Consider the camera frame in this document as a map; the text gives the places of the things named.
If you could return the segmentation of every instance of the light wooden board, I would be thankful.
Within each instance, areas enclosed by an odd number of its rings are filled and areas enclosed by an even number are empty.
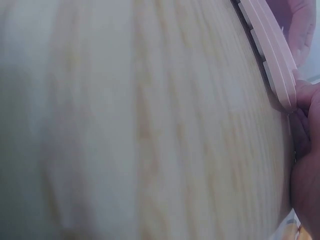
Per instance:
[[[229,0],[0,3],[0,238],[268,239],[288,118]]]

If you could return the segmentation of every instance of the wood grain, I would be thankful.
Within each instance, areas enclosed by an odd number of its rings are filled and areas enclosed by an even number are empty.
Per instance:
[[[0,3],[1,239],[268,239],[288,117],[229,0]]]

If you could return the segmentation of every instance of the orange object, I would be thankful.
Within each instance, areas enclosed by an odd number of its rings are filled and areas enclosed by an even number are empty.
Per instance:
[[[286,222],[281,240],[295,240],[298,232],[297,221],[291,219]]]
[[[296,240],[312,240],[311,236],[302,225],[299,227],[299,235]]]

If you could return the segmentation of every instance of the skin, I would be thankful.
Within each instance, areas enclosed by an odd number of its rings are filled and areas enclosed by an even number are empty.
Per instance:
[[[291,203],[302,225],[320,239],[320,83],[296,81],[298,110],[290,124],[296,163],[291,173]]]
[[[266,0],[287,39],[296,65],[303,65],[316,28],[316,0]]]

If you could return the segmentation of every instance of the pink plastic piece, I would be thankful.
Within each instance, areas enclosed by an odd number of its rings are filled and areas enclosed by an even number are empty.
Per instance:
[[[241,0],[270,69],[277,98],[287,112],[297,107],[293,70],[297,69],[286,39],[265,0]]]

